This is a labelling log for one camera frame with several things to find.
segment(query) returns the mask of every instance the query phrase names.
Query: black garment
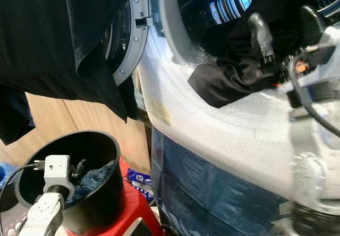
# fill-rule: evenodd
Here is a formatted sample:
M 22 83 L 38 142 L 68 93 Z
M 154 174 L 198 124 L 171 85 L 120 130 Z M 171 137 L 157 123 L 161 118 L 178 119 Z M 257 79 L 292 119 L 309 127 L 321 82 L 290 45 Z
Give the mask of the black garment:
M 0 86 L 100 102 L 124 120 L 136 118 L 133 83 L 121 92 L 100 46 L 125 2 L 0 0 Z
M 258 80 L 259 55 L 251 47 L 248 19 L 258 12 L 269 23 L 277 63 L 303 42 L 300 35 L 299 8 L 313 0 L 254 0 L 238 20 L 210 29 L 203 47 L 223 54 L 217 65 L 200 65 L 189 84 L 209 105 L 222 107 L 252 92 L 270 88 L 275 78 Z
M 8 145 L 36 126 L 24 92 L 0 86 L 0 96 L 0 139 Z

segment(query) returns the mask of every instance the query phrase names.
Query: black bucket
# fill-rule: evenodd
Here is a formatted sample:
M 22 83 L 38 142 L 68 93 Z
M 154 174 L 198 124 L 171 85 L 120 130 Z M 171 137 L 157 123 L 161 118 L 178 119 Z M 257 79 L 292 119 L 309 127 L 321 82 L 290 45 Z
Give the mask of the black bucket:
M 78 202 L 67 204 L 63 211 L 63 227 L 74 234 L 84 234 L 112 224 L 120 210 L 123 189 L 119 168 L 120 149 L 117 141 L 99 131 L 81 131 L 65 135 L 40 148 L 27 164 L 34 160 L 44 160 L 49 155 L 69 155 L 70 164 L 77 165 L 87 159 L 88 169 L 99 169 L 114 160 L 109 176 L 101 185 Z M 15 186 L 20 203 L 31 207 L 45 185 L 44 172 L 25 169 Z

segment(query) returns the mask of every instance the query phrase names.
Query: red stool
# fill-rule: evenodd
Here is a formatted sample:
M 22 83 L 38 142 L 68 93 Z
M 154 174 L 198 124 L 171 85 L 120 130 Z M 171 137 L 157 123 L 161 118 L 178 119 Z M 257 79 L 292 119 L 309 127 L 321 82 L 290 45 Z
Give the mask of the red stool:
M 120 217 L 105 232 L 97 234 L 97 236 L 122 236 L 137 218 L 144 220 L 153 236 L 164 236 L 164 232 L 145 197 L 125 180 L 122 195 L 125 198 L 125 204 Z M 67 233 L 69 236 L 78 236 L 71 232 Z

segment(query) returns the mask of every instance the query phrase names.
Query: bubble wrap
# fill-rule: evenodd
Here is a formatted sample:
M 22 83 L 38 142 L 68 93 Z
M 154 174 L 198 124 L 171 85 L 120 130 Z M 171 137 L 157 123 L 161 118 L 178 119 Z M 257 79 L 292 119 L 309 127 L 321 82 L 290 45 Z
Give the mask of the bubble wrap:
M 166 39 L 150 28 L 139 71 L 152 124 L 219 168 L 288 198 L 292 146 L 285 95 L 266 90 L 213 108 L 187 82 L 194 68 L 173 61 Z

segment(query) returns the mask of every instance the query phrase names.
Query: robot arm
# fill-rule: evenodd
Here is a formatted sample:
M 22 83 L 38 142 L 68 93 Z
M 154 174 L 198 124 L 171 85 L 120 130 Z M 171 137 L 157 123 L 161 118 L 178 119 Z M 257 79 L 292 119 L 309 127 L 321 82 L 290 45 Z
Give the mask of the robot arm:
M 66 155 L 46 157 L 44 194 L 28 211 L 19 236 L 53 236 L 62 225 L 65 201 L 74 194 L 69 181 L 69 161 Z

